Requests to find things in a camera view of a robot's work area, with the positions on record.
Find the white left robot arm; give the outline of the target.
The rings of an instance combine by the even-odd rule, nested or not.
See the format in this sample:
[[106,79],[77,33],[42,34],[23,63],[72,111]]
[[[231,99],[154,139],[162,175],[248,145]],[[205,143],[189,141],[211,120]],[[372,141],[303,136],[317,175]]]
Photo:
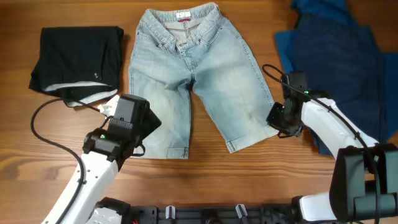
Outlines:
[[107,129],[88,133],[83,153],[72,156],[78,161],[76,172],[65,187],[45,223],[83,223],[96,201],[120,171],[125,160],[138,154],[143,140],[160,125],[150,103],[134,95],[121,95],[115,114],[107,116]]

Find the light blue denim shorts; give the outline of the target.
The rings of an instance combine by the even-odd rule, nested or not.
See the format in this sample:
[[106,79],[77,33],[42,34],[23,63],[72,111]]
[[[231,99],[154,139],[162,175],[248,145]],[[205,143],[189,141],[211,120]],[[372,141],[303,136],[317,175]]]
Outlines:
[[271,91],[248,44],[217,4],[148,9],[136,28],[129,92],[149,101],[161,125],[144,140],[146,159],[186,159],[191,94],[203,103],[229,152],[273,137]]

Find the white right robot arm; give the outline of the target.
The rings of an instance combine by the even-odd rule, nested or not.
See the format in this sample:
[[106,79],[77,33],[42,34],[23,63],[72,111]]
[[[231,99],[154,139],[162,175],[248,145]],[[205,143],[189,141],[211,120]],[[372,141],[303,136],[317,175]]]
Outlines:
[[277,80],[284,103],[275,103],[267,122],[280,138],[310,128],[335,158],[330,189],[296,198],[298,219],[360,222],[397,216],[397,147],[379,144],[357,128],[322,91],[307,89],[302,73]]

